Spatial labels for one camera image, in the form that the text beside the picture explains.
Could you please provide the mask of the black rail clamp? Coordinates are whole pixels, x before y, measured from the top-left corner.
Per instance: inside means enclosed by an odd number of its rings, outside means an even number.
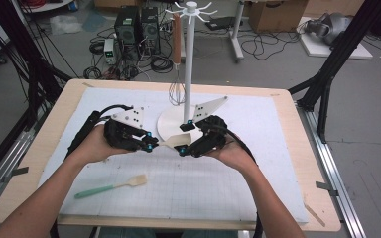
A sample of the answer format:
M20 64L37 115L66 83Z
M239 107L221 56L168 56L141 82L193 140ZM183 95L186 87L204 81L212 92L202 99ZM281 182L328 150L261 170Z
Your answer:
M320 188L320 189L323 189L323 190L326 190L330 196L333 196L333 197L337 197L339 196L339 193L338 193L338 190L337 189L334 189L330 184L328 183L324 183L324 182L320 182L320 181L317 181L316 182L316 187L317 188Z
M29 167L22 167L12 170L9 174L1 178L1 181L7 183L11 180L12 177L26 174L29 171Z

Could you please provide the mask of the white grid mat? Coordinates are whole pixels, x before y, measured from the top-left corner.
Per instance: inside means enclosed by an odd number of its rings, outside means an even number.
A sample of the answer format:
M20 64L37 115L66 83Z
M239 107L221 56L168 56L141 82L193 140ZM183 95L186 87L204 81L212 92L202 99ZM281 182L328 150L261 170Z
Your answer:
M144 127L160 137L157 122L172 107L167 93L137 89L88 88L69 119L41 175L48 177L64 160L75 134L93 111L112 115L123 106L144 108ZM309 220L278 107L270 96L230 95L218 110L228 128L249 147L281 201L300 223ZM122 186L86 198L82 191L123 183L146 175L139 186ZM168 147L152 153L113 156L86 166L74 181L61 209L63 215L97 215L211 221L253 221L256 207L242 175L209 157L180 157Z

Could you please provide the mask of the grey headset device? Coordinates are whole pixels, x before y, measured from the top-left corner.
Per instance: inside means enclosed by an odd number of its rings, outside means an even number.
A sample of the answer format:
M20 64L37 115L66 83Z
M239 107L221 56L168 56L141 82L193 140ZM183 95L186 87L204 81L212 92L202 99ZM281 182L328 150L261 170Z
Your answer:
M318 19L308 20L305 31L315 34L331 46L339 35L348 28L350 23L351 19L341 13L324 13Z

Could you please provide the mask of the small grey power supply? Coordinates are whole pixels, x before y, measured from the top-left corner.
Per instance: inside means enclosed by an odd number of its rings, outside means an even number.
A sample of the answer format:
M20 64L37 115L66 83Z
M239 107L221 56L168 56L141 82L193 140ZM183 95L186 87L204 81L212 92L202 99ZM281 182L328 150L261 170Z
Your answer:
M106 39L103 48L105 60L109 65L116 64L115 42L113 39Z

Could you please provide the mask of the clear plastic bag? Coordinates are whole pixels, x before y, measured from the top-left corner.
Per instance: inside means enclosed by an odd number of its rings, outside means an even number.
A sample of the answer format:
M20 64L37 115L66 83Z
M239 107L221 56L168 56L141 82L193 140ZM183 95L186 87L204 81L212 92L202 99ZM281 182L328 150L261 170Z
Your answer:
M53 35L74 34L82 30L82 25L74 16L59 15L50 19Z

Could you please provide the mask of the black metal frame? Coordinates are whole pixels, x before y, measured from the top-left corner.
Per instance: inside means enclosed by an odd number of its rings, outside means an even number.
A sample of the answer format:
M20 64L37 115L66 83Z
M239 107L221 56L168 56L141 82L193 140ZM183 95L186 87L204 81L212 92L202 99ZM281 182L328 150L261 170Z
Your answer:
M320 101L317 132L323 142L326 142L327 110L333 80L379 19L381 19L381 0L364 0L319 71L313 77L289 89L291 94L306 90L304 96L297 101L297 105L306 111L313 112L316 103Z
M20 0L0 0L0 47L15 67L17 76L25 81L28 108L0 145L0 163L16 137L39 121L39 108L46 102L54 104L72 76L57 69L44 56L17 13Z

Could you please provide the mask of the black flat device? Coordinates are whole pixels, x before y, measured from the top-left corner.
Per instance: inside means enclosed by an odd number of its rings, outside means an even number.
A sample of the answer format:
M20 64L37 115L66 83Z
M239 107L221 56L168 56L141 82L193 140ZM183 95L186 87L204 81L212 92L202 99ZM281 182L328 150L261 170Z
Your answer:
M234 17L220 17L215 19L210 19L206 26L212 30L231 30L235 27L235 18Z

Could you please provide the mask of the thin wooden stick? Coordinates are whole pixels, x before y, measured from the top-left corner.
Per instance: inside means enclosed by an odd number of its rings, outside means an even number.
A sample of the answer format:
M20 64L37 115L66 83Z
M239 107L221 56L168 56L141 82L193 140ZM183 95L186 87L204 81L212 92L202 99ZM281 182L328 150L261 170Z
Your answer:
M324 220L308 205L308 204L304 204L305 206L305 209L307 210L307 212L322 226L322 227L325 227L326 224L324 222Z

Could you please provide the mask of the wire whisk with wooden handle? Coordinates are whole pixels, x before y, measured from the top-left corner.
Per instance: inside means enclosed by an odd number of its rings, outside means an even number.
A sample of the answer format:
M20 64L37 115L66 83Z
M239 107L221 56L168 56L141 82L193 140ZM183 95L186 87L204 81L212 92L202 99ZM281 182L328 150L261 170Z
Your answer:
M181 81L180 65L182 63L181 57L181 19L178 13L173 14L172 18L172 37L173 37L173 66L176 72L175 79L169 87L169 100L174 106L179 106L185 102L185 86Z

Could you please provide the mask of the black computer tower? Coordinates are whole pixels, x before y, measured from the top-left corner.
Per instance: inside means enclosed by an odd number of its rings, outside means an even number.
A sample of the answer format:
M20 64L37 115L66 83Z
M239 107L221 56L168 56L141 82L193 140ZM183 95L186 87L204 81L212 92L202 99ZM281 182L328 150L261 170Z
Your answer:
M121 6L114 24L120 53L125 60L138 60L138 42L140 41L139 8Z
M158 8L144 7L141 12L141 23L146 49L152 55L158 55L161 52Z

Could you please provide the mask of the aluminium rail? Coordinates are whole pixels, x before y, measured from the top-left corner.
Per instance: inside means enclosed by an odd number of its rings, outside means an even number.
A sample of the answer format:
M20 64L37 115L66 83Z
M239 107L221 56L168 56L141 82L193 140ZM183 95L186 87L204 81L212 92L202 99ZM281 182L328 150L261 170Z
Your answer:
M49 109L41 108L37 119L30 122L28 111L25 111L0 144L0 190L6 184L1 178L18 169L49 113Z
M314 112L306 111L300 106L296 107L305 130L313 141L314 151L317 153L319 168L325 176L325 183L338 190L339 196L330 196L336 204L339 223L349 234L350 238L367 238L360 219L349 197L343 179L340 175L333 154L327 142L323 142L317 132L318 119Z

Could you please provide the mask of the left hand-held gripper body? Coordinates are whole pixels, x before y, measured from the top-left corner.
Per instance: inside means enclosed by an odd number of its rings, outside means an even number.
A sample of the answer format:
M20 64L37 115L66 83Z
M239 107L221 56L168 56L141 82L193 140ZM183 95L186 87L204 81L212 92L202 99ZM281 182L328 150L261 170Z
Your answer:
M116 149L135 152L144 150L147 144L143 138L147 132L143 129L144 108L132 108L106 117L104 138Z

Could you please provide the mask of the white utensil stand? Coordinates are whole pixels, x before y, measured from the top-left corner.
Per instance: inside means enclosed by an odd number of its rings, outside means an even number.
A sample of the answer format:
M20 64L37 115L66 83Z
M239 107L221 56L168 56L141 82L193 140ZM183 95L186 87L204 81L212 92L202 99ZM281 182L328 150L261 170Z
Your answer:
M180 126L191 119L191 113L194 112L194 107L191 106L191 78L192 78L192 65L193 65L193 45L194 45L194 29L195 19L199 18L204 22L201 14L207 15L204 9L208 8L211 3L205 7L198 7L194 1L188 1L185 6L178 7L177 11L170 11L172 16L178 13L181 19L181 43L185 44L185 102L179 106L164 111L157 122L157 130L161 138L166 141L173 135L183 134Z

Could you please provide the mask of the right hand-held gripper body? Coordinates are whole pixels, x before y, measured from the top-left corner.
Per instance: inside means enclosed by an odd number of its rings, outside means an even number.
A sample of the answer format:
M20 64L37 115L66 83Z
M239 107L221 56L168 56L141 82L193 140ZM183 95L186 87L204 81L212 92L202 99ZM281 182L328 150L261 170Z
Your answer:
M220 97L195 107L192 124L201 132L202 136L187 147L187 154L195 158L201 157L216 147L223 147L227 125L214 112L226 101L227 96Z

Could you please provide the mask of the cardboard box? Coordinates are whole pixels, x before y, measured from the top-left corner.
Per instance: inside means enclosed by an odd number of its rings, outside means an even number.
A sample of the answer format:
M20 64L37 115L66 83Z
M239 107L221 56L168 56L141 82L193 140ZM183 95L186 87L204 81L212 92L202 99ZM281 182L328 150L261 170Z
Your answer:
M294 32L309 0L255 2L249 12L249 25L256 33Z

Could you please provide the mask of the person's left hand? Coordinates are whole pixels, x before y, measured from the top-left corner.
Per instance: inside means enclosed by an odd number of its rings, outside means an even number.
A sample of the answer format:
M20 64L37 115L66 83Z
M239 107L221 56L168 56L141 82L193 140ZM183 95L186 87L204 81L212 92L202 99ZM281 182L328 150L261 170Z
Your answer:
M70 156L86 165L106 160L110 156L128 154L128 150L113 148L107 143L104 129L104 125L95 126Z

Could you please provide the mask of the white table leg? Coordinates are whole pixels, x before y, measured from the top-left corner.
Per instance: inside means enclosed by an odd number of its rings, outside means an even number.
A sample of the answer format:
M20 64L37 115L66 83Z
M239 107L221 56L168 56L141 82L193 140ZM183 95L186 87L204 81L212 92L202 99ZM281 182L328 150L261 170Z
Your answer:
M244 10L244 1L238 0L236 13L234 16L234 25L233 25L232 30L229 32L229 39L230 39L230 43L234 49L236 61L241 61L244 59L244 55L242 53L240 43L238 41L238 33L239 33L239 29L240 29L240 21L242 20L243 10Z

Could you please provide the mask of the person's right hand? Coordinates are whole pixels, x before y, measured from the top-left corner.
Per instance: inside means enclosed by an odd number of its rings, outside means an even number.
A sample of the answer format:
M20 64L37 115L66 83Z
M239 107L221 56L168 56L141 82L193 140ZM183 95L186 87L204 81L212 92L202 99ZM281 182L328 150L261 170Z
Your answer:
M226 137L226 142L223 147L216 147L209 151L207 155L218 159L233 169L236 169L244 176L251 175L258 170L258 167L249 154L238 142L229 136Z

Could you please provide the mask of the blue sheet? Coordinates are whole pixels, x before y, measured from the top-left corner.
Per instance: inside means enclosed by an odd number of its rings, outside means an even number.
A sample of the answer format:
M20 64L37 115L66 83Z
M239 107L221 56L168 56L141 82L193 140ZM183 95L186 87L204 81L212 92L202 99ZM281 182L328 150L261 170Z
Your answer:
M106 21L107 19L99 12L89 12L82 24L82 29L86 32L96 32L104 26Z

